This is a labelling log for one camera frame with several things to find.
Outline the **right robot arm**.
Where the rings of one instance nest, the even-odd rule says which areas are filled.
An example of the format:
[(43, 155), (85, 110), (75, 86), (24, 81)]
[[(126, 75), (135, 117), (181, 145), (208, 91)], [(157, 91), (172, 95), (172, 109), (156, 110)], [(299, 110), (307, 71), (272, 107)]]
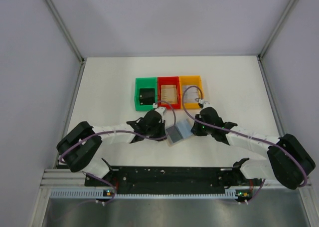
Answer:
[(262, 157), (260, 160), (242, 158), (233, 167), (248, 180), (277, 180), (284, 187), (295, 190), (307, 185), (308, 175), (316, 165), (297, 138), (262, 135), (236, 123), (224, 122), (217, 111), (204, 107), (193, 117), (192, 133), (211, 136), (227, 146), (243, 148)]

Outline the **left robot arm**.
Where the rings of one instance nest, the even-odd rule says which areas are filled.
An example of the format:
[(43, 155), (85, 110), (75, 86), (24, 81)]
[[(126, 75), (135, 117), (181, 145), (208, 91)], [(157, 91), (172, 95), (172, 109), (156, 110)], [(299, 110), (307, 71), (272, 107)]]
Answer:
[(59, 160), (72, 172), (85, 172), (103, 178), (111, 169), (96, 152), (101, 147), (117, 143), (165, 140), (165, 112), (166, 108), (158, 107), (144, 117), (116, 126), (94, 127), (82, 121), (58, 143)]

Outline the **silver cards stack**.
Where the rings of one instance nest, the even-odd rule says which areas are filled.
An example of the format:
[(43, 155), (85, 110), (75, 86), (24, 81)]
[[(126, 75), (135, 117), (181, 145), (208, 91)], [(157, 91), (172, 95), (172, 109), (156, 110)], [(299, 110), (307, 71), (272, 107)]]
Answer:
[(197, 99), (200, 97), (200, 92), (197, 88), (190, 88), (184, 95), (185, 103), (197, 103)]

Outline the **black cards stack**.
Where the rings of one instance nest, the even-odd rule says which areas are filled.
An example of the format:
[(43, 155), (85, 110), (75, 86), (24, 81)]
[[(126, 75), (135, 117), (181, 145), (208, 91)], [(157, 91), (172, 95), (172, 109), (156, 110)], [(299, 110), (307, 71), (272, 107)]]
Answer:
[(155, 89), (154, 88), (141, 88), (139, 90), (139, 103), (140, 105), (153, 105), (155, 103)]

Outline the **yellow plastic bin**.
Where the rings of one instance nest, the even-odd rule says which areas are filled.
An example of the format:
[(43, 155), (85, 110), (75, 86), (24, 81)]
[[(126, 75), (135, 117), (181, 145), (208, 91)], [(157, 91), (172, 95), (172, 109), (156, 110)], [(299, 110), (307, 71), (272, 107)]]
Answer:
[(180, 97), (182, 98), (185, 90), (190, 86), (197, 86), (201, 89), (201, 92), (197, 88), (190, 88), (187, 90), (186, 94), (184, 95), (184, 106), (186, 109), (199, 109), (198, 102), (196, 101), (198, 98), (204, 97), (204, 90), (202, 87), (202, 81), (200, 76), (180, 76), (179, 77), (179, 84), (181, 94)]

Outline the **green plastic bin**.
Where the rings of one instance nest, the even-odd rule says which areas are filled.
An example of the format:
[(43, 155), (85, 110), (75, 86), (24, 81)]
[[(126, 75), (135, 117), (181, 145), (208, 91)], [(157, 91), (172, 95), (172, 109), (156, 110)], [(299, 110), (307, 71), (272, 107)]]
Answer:
[(135, 79), (135, 110), (150, 111), (158, 100), (158, 79), (156, 77)]

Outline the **red plastic bin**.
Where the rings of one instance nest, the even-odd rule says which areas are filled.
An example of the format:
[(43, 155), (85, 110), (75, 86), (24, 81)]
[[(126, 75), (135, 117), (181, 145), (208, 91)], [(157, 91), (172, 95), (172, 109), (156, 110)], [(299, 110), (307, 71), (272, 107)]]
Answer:
[(173, 109), (181, 108), (180, 84), (178, 76), (158, 77), (158, 100), (168, 102)]

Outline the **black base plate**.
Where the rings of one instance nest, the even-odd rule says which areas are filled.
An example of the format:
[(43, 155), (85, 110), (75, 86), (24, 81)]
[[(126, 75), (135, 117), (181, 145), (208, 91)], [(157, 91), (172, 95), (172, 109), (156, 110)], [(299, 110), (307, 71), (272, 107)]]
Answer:
[(257, 187), (262, 181), (246, 179), (238, 168), (113, 166), (102, 178), (117, 193), (129, 194), (223, 194), (230, 187)]

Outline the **right aluminium frame post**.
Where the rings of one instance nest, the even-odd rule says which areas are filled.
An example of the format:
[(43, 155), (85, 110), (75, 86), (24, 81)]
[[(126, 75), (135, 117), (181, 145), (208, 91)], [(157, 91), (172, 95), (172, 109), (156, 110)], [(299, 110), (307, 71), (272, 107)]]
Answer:
[(285, 6), (283, 12), (280, 15), (280, 18), (276, 22), (276, 25), (272, 29), (269, 37), (267, 38), (267, 40), (266, 40), (265, 44), (263, 45), (260, 53), (258, 54), (258, 59), (260, 61), (265, 57), (265, 55), (269, 51), (270, 47), (272, 46), (272, 44), (276, 40), (277, 36), (280, 34), (280, 32), (283, 29), (286, 21), (288, 20), (290, 14), (294, 10), (294, 8), (295, 8), (295, 6), (297, 5), (298, 2), (299, 2), (299, 0), (289, 0), (288, 1), (287, 5)]

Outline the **aluminium frame post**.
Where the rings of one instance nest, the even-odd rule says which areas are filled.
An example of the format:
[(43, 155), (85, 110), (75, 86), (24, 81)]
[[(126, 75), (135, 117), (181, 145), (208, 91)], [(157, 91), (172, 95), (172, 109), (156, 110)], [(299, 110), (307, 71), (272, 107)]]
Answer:
[(280, 15), (280, 18), (276, 22), (276, 25), (272, 29), (269, 37), (267, 38), (267, 40), (266, 40), (265, 44), (263, 45), (260, 53), (258, 54), (258, 59), (260, 61), (265, 57), (265, 55), (269, 51), (270, 47), (272, 46), (272, 44), (276, 40), (277, 36), (280, 34), (280, 32), (283, 29), (286, 21), (288, 20), (290, 14), (294, 10), (294, 8), (295, 8), (295, 6), (297, 5), (298, 2), (299, 2), (299, 0), (289, 0), (288, 1), (287, 5), (285, 6), (283, 12)]
[(71, 33), (69, 32), (66, 24), (64, 23), (63, 18), (61, 17), (59, 11), (57, 10), (53, 0), (44, 0), (44, 2), (49, 12), (51, 13), (54, 21), (56, 22), (59, 30), (61, 31), (65, 41), (69, 45), (71, 51), (73, 52), (73, 54), (75, 55), (79, 63), (83, 63), (85, 58), (82, 56), (79, 48), (77, 47)]

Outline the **left aluminium frame post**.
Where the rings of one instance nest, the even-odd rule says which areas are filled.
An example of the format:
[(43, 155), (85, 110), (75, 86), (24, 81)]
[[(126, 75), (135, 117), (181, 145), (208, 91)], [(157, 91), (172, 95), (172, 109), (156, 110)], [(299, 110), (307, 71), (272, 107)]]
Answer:
[(63, 18), (61, 17), (59, 11), (57, 10), (53, 0), (44, 0), (44, 2), (49, 12), (51, 13), (54, 21), (56, 22), (59, 30), (61, 31), (65, 41), (69, 45), (71, 51), (73, 52), (73, 54), (75, 55), (79, 63), (83, 63), (85, 58), (82, 56), (79, 48), (77, 47), (71, 33), (69, 32), (66, 24), (64, 23)]

